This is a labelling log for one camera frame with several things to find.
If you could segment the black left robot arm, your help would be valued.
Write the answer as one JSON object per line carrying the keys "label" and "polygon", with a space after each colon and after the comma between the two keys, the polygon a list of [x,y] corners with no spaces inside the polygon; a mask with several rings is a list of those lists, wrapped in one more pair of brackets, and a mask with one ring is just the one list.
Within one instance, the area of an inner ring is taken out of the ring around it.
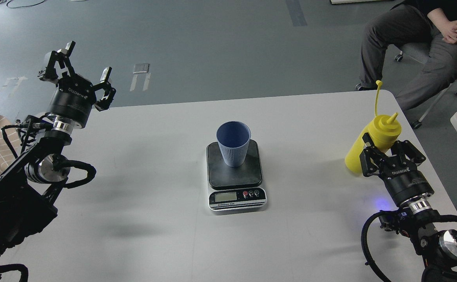
{"label": "black left robot arm", "polygon": [[[58,215],[54,203],[62,189],[83,186],[96,175],[94,166],[67,159],[62,155],[72,142],[74,129],[87,125],[92,108],[108,110],[116,94],[109,81],[112,68],[104,69],[100,82],[93,84],[77,74],[70,56],[76,43],[71,41],[45,56],[46,67],[38,78],[56,86],[46,113],[27,116],[23,121],[2,128],[3,139],[12,149],[5,130],[19,134],[21,151],[14,162],[0,174],[0,257],[8,248],[21,244],[26,237],[42,232]],[[24,264],[0,266],[3,273],[18,271],[20,281],[28,281]]]}

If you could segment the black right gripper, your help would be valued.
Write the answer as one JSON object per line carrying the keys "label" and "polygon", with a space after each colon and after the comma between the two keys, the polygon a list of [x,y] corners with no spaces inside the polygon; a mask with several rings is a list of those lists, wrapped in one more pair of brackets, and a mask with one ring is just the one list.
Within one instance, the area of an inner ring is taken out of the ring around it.
{"label": "black right gripper", "polygon": [[435,193],[422,172],[418,170],[418,166],[427,158],[410,141],[395,141],[393,156],[386,157],[386,154],[374,145],[368,132],[364,133],[362,140],[365,147],[359,158],[363,176],[377,175],[382,179],[397,207]]}

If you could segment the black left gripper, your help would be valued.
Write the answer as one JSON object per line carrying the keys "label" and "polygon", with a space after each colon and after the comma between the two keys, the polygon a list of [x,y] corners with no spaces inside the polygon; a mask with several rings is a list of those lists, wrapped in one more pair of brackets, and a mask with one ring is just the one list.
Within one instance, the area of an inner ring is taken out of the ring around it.
{"label": "black left gripper", "polygon": [[[69,59],[75,46],[76,42],[71,41],[65,48],[47,53],[46,67],[39,71],[38,78],[41,81],[58,84],[48,107],[48,118],[51,120],[53,116],[68,118],[74,121],[77,127],[85,128],[92,106],[94,105],[98,111],[108,110],[117,91],[110,83],[112,67],[106,67],[103,70],[100,83],[94,85],[93,89],[89,80],[76,75]],[[59,79],[55,69],[56,63],[60,69],[68,69],[67,76]],[[103,90],[104,95],[96,101],[95,92],[98,90]]]}

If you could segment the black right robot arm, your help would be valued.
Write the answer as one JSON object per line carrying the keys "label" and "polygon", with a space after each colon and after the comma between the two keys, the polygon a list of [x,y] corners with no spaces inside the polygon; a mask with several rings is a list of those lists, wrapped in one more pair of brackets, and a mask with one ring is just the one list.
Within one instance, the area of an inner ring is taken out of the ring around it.
{"label": "black right robot arm", "polygon": [[374,145],[368,133],[362,139],[362,174],[377,175],[397,206],[395,211],[381,210],[365,221],[361,231],[365,264],[383,282],[389,281],[368,247],[369,227],[378,219],[381,229],[410,239],[415,253],[423,259],[422,282],[457,282],[457,215],[441,215],[428,202],[434,190],[418,170],[426,158],[408,140],[395,141],[388,156]]}

